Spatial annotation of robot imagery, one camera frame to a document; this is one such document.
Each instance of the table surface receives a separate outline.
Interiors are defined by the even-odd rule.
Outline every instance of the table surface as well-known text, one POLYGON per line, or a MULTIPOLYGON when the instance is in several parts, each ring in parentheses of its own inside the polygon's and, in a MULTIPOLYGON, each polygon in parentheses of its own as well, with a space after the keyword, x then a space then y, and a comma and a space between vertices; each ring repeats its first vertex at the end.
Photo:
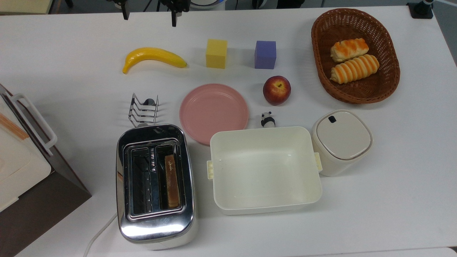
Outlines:
POLYGON ((132 93, 159 95, 159 123, 180 126, 184 96, 206 83, 238 90, 248 103, 248 128, 271 111, 276 125, 303 126, 335 109, 349 109, 371 129, 370 153, 337 177, 321 178, 322 198, 302 210, 223 215, 207 179, 210 149, 187 138, 199 232, 188 245, 149 252, 122 238, 113 223, 90 256, 305 256, 457 245, 457 68, 436 19, 414 20, 406 6, 360 7, 389 31, 401 78, 388 99, 350 105, 322 88, 311 26, 329 8, 190 12, 171 27, 169 13, 0 17, 0 83, 25 93, 58 136, 57 147, 93 197, 19 256, 81 256, 116 212, 115 154, 132 93), (227 68, 205 67, 208 38, 228 40, 227 68), (257 40, 276 41, 274 70, 256 70, 257 40), (139 47, 175 52, 189 64, 155 61, 121 70, 139 47), (282 75, 292 94, 272 107, 267 78, 282 75))

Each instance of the stainless steel toaster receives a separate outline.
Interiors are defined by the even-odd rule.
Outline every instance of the stainless steel toaster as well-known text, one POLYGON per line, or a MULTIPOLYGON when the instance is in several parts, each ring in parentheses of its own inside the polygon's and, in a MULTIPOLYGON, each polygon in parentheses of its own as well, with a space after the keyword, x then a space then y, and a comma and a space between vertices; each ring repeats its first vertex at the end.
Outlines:
POLYGON ((192 168, 184 133, 150 125, 124 133, 117 144, 117 217, 130 242, 159 250, 197 233, 192 168))

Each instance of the banana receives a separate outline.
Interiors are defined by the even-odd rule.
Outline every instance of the banana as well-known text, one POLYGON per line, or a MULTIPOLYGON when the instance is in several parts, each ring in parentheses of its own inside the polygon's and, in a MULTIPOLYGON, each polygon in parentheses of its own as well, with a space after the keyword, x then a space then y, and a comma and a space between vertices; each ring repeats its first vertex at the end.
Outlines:
POLYGON ((157 60, 178 68, 187 67, 187 63, 184 59, 172 52, 160 48, 143 47, 135 49, 127 54, 122 72, 127 74, 132 66, 144 60, 157 60))

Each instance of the canister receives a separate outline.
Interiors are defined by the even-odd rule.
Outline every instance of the canister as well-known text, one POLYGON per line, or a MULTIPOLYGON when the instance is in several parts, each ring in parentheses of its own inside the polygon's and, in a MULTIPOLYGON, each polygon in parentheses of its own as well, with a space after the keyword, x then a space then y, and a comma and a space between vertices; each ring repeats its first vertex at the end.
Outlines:
POLYGON ((373 145, 365 123, 349 110, 324 115, 313 126, 312 142, 325 176, 335 176, 363 158, 373 145))

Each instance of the purple cube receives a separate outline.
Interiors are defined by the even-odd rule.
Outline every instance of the purple cube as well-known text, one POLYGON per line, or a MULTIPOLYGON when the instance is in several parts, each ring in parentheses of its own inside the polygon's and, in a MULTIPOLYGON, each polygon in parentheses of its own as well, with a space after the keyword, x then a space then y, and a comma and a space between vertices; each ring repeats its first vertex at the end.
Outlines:
POLYGON ((254 68, 274 69, 276 62, 276 41, 257 41, 254 52, 254 68))

